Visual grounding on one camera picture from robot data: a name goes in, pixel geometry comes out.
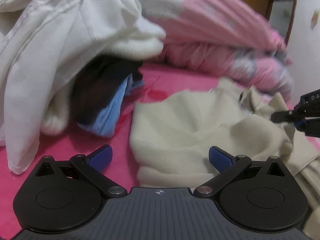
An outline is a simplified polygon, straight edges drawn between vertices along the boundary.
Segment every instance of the red stain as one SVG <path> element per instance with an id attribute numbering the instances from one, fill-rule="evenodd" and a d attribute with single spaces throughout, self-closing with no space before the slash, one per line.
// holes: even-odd
<path id="1" fill-rule="evenodd" d="M 124 124 L 126 123 L 126 121 L 130 120 L 131 114 L 132 114 L 132 112 L 130 112 L 128 114 L 121 114 L 120 115 L 119 120 L 116 124 L 115 133 L 113 136 L 116 136 L 121 131 L 121 129 L 124 126 Z"/>
<path id="2" fill-rule="evenodd" d="M 168 93 L 161 90 L 150 90 L 148 92 L 148 97 L 155 101 L 162 101 L 169 97 Z"/>

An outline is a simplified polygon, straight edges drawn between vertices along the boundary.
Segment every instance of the light blue cloth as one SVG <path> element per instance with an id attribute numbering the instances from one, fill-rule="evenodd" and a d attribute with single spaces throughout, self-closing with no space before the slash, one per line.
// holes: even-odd
<path id="1" fill-rule="evenodd" d="M 120 117 L 120 108 L 124 96 L 130 95 L 131 90 L 143 86 L 143 84 L 143 81 L 133 82 L 132 74 L 130 74 L 119 86 L 110 104 L 99 112 L 94 123 L 89 125 L 78 124 L 78 126 L 96 135 L 111 138 L 115 133 L 115 127 Z"/>

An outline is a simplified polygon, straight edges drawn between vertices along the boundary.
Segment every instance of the black cloth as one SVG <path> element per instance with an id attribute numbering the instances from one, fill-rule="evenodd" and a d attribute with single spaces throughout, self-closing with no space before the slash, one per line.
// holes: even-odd
<path id="1" fill-rule="evenodd" d="M 140 66 L 142 61 L 106 55 L 95 57 L 76 76 L 71 93 L 71 118 L 83 125 L 93 123 L 129 74 L 133 81 L 142 80 Z"/>

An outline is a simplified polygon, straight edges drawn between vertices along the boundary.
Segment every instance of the crosshair marking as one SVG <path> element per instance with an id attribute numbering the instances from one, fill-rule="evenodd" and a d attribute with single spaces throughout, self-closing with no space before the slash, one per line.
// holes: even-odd
<path id="1" fill-rule="evenodd" d="M 158 189 L 157 191 L 155 191 L 155 193 L 157 193 L 158 195 L 161 195 L 161 194 L 163 194 L 165 192 L 163 190 L 161 190 L 161 189 Z"/>

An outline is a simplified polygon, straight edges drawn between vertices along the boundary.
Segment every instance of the beige fabric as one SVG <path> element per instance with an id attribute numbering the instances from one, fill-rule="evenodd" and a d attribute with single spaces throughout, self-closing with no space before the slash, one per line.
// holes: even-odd
<path id="1" fill-rule="evenodd" d="M 311 162 L 299 174 L 295 176 L 296 181 L 303 190 L 312 208 L 304 233 L 311 239 L 320 239 L 320 158 Z"/>
<path id="2" fill-rule="evenodd" d="M 293 175 L 319 156 L 292 124 L 269 121 L 275 110 L 287 109 L 280 95 L 265 105 L 251 88 L 239 104 L 242 92 L 230 80 L 220 79 L 212 92 L 182 91 L 164 102 L 137 103 L 130 144 L 141 164 L 141 185 L 195 188 L 203 184 L 217 174 L 208 161 L 213 145 L 253 160 L 277 155 Z"/>

